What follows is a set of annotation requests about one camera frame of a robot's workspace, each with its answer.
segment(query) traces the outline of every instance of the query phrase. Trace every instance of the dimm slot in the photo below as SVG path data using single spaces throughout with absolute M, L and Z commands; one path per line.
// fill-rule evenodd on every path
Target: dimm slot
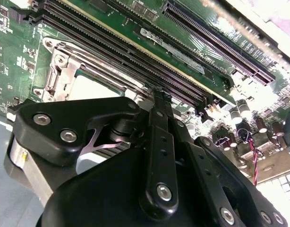
M 96 23 L 75 13 L 57 1 L 47 0 L 44 8 L 56 17 L 63 19 L 64 22 L 70 23 L 70 25 L 98 40 L 102 44 L 108 44 L 109 48 L 115 50 L 121 55 L 128 56 L 131 60 L 138 63 L 142 67 L 150 69 L 150 71 L 156 76 L 164 75 L 165 77 L 172 78 L 172 82 L 176 86 L 183 86 L 185 89 L 187 88 L 188 90 L 192 91 L 194 95 L 196 95 L 197 99 L 202 100 L 205 96 L 205 91 L 201 90 L 199 87 L 196 87 L 195 84 L 185 79 L 182 75 L 170 71 L 168 68 L 162 64 L 158 64 L 156 61 L 152 61 L 149 57 L 141 53 L 135 47 L 131 45 L 129 47 L 125 46 L 123 42 L 121 42 L 119 39 L 117 40 L 115 36 L 112 37 L 110 33 L 107 33 Z
M 156 87 L 162 87 L 173 97 L 183 101 L 184 103 L 195 106 L 199 105 L 202 101 L 196 99 L 194 96 L 187 94 L 184 90 L 178 91 L 179 87 L 174 86 L 171 82 L 166 79 L 162 79 L 156 76 L 153 76 L 152 73 L 147 72 L 146 70 L 141 70 L 139 65 L 132 62 L 130 59 L 125 56 L 121 56 L 115 51 L 106 48 L 103 48 L 101 43 L 91 39 L 89 36 L 82 34 L 76 28 L 69 26 L 64 23 L 59 18 L 53 16 L 47 11 L 40 12 L 38 15 L 31 15 L 30 22 L 32 24 L 43 23 L 47 26 L 50 26 L 57 31 L 67 35 L 73 41 L 82 44 L 86 47 L 91 54 L 98 57 L 104 63 L 111 66 L 115 66 L 116 69 L 122 71 L 123 73 L 130 72 L 128 76 L 138 80 L 141 83 L 150 83 Z

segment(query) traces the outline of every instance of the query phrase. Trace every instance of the black mounting arm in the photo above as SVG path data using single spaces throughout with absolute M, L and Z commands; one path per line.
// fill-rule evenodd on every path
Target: black mounting arm
M 154 91 L 148 113 L 125 97 L 19 109 L 8 174 L 45 206 L 42 227 L 286 227 L 273 205 L 208 139 L 193 141 Z M 130 148 L 77 175 L 81 154 Z

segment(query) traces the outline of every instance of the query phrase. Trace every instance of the cable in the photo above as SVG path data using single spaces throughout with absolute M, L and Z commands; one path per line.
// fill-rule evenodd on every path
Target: cable
M 249 140 L 250 149 L 253 151 L 253 159 L 254 159 L 254 186 L 257 186 L 257 177 L 258 177 L 258 168 L 257 168 L 257 151 L 253 143 L 253 139 Z
M 246 138 L 243 140 L 242 136 L 239 136 L 240 131 L 246 131 L 247 132 L 247 136 Z M 247 129 L 239 129 L 237 131 L 237 136 L 244 142 L 244 143 L 249 143 L 250 145 L 250 149 L 251 151 L 253 151 L 253 160 L 254 160 L 254 186 L 257 186 L 257 177 L 258 177 L 258 167 L 257 167 L 257 149 L 255 148 L 251 133 L 247 130 Z

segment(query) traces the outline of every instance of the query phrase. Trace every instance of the motherboard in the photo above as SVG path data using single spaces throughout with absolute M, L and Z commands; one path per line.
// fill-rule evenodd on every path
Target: motherboard
M 0 115 L 27 99 L 114 96 L 149 110 L 159 88 L 193 138 L 237 161 L 253 155 L 240 129 L 262 161 L 283 151 L 290 57 L 223 2 L 0 0 Z

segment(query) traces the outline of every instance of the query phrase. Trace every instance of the silver screw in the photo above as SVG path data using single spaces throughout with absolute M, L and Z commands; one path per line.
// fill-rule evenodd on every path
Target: silver screw
M 277 213 L 273 213 L 275 219 L 277 220 L 278 223 L 282 224 L 283 225 L 283 220 L 281 218 L 281 216 L 279 216 Z
M 156 114 L 159 115 L 160 117 L 163 117 L 163 116 L 164 116 L 164 115 L 163 115 L 161 112 L 159 112 L 159 111 L 157 111 Z
M 170 189 L 164 185 L 164 184 L 159 184 L 158 187 L 156 188 L 159 197 L 164 200 L 164 201 L 170 201 L 172 198 L 172 194 Z
M 184 123 L 181 122 L 181 121 L 178 121 L 178 125 L 179 125 L 180 127 L 184 127 Z
M 269 218 L 269 216 L 265 212 L 261 211 L 260 214 L 268 224 L 272 224 L 271 219 Z
M 59 66 L 59 67 L 65 67 L 67 64 L 67 60 L 65 57 L 63 57 L 60 54 L 57 54 L 54 58 L 55 63 Z
M 136 105 L 134 103 L 128 103 L 129 107 L 132 109 L 136 109 Z
M 210 141 L 208 139 L 203 139 L 205 145 L 210 146 Z
M 52 42 L 51 42 L 51 41 L 46 41 L 46 42 L 45 42 L 45 45 L 46 45 L 47 47 L 52 47 Z
M 67 143 L 72 143 L 77 140 L 77 135 L 72 130 L 63 130 L 60 133 L 60 137 L 63 141 Z
M 221 208 L 221 215 L 222 215 L 222 218 L 225 219 L 225 221 L 229 224 L 229 225 L 234 225 L 234 216 L 231 214 L 231 212 L 222 207 Z
M 60 42 L 57 44 L 58 47 L 64 48 L 66 47 L 66 43 L 65 42 Z
M 36 114 L 34 117 L 33 117 L 33 120 L 36 124 L 38 125 L 48 125 L 49 123 L 51 123 L 51 119 L 48 115 L 45 115 L 45 114 Z

